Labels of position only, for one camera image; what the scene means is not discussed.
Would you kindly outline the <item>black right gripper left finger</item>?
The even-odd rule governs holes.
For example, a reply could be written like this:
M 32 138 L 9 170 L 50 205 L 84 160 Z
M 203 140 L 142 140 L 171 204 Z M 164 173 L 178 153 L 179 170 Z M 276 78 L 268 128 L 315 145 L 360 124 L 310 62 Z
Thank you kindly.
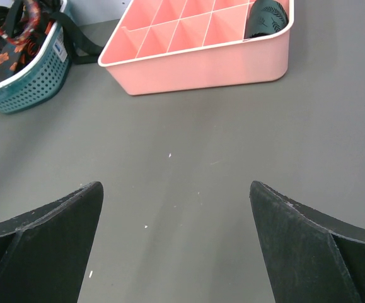
M 91 182 L 0 222 L 0 302 L 77 302 L 102 205 Z

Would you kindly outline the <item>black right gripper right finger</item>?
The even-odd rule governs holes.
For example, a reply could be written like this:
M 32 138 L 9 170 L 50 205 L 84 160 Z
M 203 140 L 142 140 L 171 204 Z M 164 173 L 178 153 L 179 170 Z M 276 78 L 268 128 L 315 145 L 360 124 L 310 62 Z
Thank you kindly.
M 259 181 L 249 198 L 276 302 L 365 302 L 365 229 Z

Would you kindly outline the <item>red multicolour checked tie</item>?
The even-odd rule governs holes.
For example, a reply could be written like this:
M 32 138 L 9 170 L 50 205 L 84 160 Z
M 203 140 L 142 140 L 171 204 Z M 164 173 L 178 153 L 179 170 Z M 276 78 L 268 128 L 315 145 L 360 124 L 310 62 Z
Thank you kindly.
M 26 13 L 26 24 L 20 34 L 15 35 L 16 26 L 21 21 L 23 13 Z M 4 25 L 0 26 L 0 37 L 12 45 L 23 45 L 37 27 L 40 17 L 38 1 L 15 1 L 9 9 Z

